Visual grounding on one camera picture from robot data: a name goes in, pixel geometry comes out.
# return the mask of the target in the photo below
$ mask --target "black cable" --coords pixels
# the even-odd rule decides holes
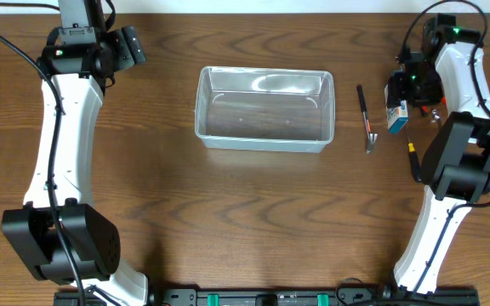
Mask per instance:
[[[481,95],[481,90],[480,90],[480,87],[479,87],[479,83],[477,81],[476,68],[475,68],[476,51],[483,44],[483,39],[487,35],[487,29],[488,29],[487,16],[485,15],[485,13],[481,10],[481,8],[479,6],[475,5],[474,3],[471,3],[470,1],[466,1],[466,0],[445,0],[445,1],[440,1],[440,2],[437,2],[437,3],[434,3],[434,4],[430,5],[428,8],[426,8],[421,14],[419,14],[415,18],[415,20],[413,21],[413,23],[411,24],[411,26],[407,30],[406,36],[405,36],[404,41],[402,43],[401,53],[399,54],[399,60],[400,61],[403,61],[404,60],[403,58],[405,56],[405,53],[407,52],[407,39],[409,38],[409,35],[410,35],[413,27],[417,24],[417,22],[419,21],[419,19],[424,14],[426,14],[426,12],[428,12],[429,10],[431,10],[432,8],[434,8],[434,7],[436,7],[436,6],[440,5],[440,4],[450,3],[450,2],[468,4],[471,7],[473,7],[481,15],[481,17],[483,18],[484,30],[483,30],[483,33],[481,34],[479,40],[474,45],[474,48],[472,49],[472,52],[470,54],[470,63],[469,63],[469,65],[470,65],[470,74],[472,76],[472,82],[474,83],[474,89],[476,91],[476,95],[477,95],[479,104],[480,104],[481,108],[487,113],[487,115],[490,118],[490,110],[485,105],[485,100],[483,99],[483,96]],[[435,244],[434,250],[433,250],[433,252],[432,252],[432,254],[430,256],[429,261],[426,263],[426,267],[424,268],[423,274],[420,276],[417,285],[413,289],[412,296],[415,293],[417,293],[417,290],[423,284],[424,278],[428,275],[428,271],[430,269],[430,266],[432,265],[432,262],[434,261],[434,258],[436,257],[436,254],[438,252],[438,249],[440,248],[440,245],[442,243],[443,237],[446,234],[447,227],[449,226],[449,223],[451,222],[451,219],[453,218],[455,212],[457,212],[459,209],[465,208],[465,207],[469,207],[469,208],[485,208],[485,207],[490,207],[490,201],[487,202],[487,203],[483,203],[483,204],[475,204],[475,203],[467,202],[466,204],[457,205],[457,206],[453,207],[453,209],[451,209],[451,211],[448,211],[447,212],[446,223],[443,225],[442,232],[440,233],[440,236],[438,237],[438,240],[437,240],[437,242]]]
[[[41,76],[41,78],[48,84],[50,90],[52,91],[52,94],[54,95],[54,100],[56,102],[56,106],[55,106],[56,118],[54,122],[54,133],[52,136],[52,143],[50,144],[50,152],[48,155],[48,170],[47,170],[47,183],[46,183],[48,188],[48,201],[50,203],[50,212],[52,214],[52,219],[54,220],[54,228],[56,230],[56,234],[58,236],[58,239],[60,240],[64,253],[67,256],[67,260],[69,261],[69,265],[71,266],[73,276],[75,277],[75,282],[77,283],[80,305],[86,306],[86,298],[84,297],[83,282],[81,280],[81,276],[78,273],[77,263],[75,263],[75,259],[71,254],[71,249],[69,248],[67,240],[64,237],[64,232],[61,226],[60,218],[58,216],[58,211],[56,207],[56,200],[54,198],[55,196],[54,181],[53,181],[54,160],[56,157],[56,147],[58,146],[58,136],[60,135],[60,123],[61,123],[61,116],[63,112],[61,99],[60,96],[58,95],[58,92],[56,91],[56,87],[54,86],[54,84],[50,81],[49,77],[45,75],[45,73],[35,63],[33,59],[31,59],[26,53],[24,53],[24,51],[14,46],[10,41],[5,39],[1,35],[0,35],[0,42],[3,43],[5,46],[11,48],[19,56],[21,56],[24,60],[26,60],[28,64],[30,64],[33,68],[35,68],[35,70],[39,73],[39,76]]]
[[[107,294],[107,292],[104,292],[103,290],[99,289],[96,285],[89,286],[88,288],[86,288],[86,291],[87,292],[96,292],[102,298],[104,298],[105,300],[107,300],[107,302],[112,303],[115,306],[121,306],[120,303],[118,303],[117,301],[115,301],[112,297],[109,297],[109,295]]]
[[[44,4],[44,3],[0,3],[0,7],[10,7],[10,8],[42,8],[42,9],[55,9],[60,11],[55,5]]]
[[[357,279],[356,277],[348,277],[344,280],[342,280],[340,283],[339,283],[339,286],[336,288],[336,298],[339,300],[340,303],[342,303],[343,305],[347,305],[347,302],[344,301],[343,299],[341,299],[341,297],[339,296],[339,289],[341,288],[341,285],[345,284],[345,283],[348,283],[350,281],[356,281],[358,283],[360,283],[364,289],[366,289],[368,292],[370,292],[370,294],[372,295],[372,298],[375,297],[375,292],[372,291],[371,288],[369,288],[368,286],[366,286],[366,284],[364,284],[362,282],[362,280],[360,279]]]
[[[109,31],[111,27],[115,24],[115,21],[117,20],[117,11],[115,10],[115,5],[112,3],[111,0],[105,0],[105,1],[109,5],[109,8],[111,8],[111,15],[109,15],[109,17],[105,21],[105,29]]]

